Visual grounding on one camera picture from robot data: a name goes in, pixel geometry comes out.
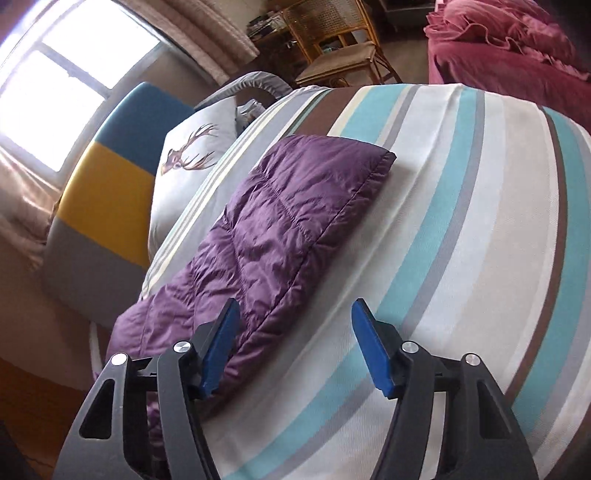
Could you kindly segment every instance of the striped duvet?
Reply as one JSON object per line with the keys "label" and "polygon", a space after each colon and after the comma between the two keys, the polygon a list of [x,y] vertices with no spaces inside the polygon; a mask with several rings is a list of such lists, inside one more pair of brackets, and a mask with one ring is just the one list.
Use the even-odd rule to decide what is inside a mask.
{"label": "striped duvet", "polygon": [[[293,133],[370,142],[397,160],[272,362],[205,424],[221,477],[370,477],[394,402],[374,389],[353,336],[358,297],[434,355],[477,352],[540,476],[573,472],[591,434],[589,134],[549,109],[461,85],[297,90],[216,165],[143,296],[190,260],[245,174]],[[443,412],[437,394],[425,479]]]}

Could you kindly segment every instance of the floor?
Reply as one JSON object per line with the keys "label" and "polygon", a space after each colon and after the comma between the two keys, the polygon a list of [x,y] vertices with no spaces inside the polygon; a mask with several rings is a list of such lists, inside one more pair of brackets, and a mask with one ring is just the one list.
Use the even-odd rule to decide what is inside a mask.
{"label": "floor", "polygon": [[[429,83],[427,37],[422,30],[392,33],[381,39],[386,58],[404,83]],[[371,80],[364,72],[347,75],[350,85],[370,85]],[[395,83],[394,79],[386,83]]]}

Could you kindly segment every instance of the pillow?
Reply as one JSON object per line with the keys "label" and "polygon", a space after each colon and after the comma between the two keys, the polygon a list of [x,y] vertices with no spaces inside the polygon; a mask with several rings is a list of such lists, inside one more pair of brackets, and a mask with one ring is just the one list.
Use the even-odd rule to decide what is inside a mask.
{"label": "pillow", "polygon": [[235,97],[199,110],[168,132],[154,183],[150,261],[236,136]]}

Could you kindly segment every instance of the metal screw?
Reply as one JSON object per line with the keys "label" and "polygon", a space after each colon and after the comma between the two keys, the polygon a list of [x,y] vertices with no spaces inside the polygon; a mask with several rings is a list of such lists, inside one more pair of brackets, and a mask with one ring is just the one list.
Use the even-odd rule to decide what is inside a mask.
{"label": "metal screw", "polygon": [[402,344],[402,350],[404,350],[406,353],[417,353],[418,345],[414,342],[404,342]]}
{"label": "metal screw", "polygon": [[124,353],[116,353],[111,357],[113,365],[123,365],[127,361],[127,355]]}
{"label": "metal screw", "polygon": [[473,367],[480,365],[480,357],[475,353],[469,353],[466,355],[466,363]]}
{"label": "metal screw", "polygon": [[173,348],[177,353],[185,353],[191,349],[191,344],[183,340],[182,342],[176,343]]}

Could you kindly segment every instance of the wicker chair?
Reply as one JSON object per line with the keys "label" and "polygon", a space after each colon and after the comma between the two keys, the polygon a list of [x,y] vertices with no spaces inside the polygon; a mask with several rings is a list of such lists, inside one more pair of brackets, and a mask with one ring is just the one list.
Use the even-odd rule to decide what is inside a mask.
{"label": "wicker chair", "polygon": [[[299,86],[330,83],[357,70],[366,70],[376,85],[395,78],[402,83],[379,45],[362,0],[302,0],[283,10],[285,22],[309,66],[296,78]],[[365,30],[369,41],[349,45],[347,34]],[[321,45],[339,39],[342,48],[324,53]],[[388,73],[382,77],[378,65]]]}

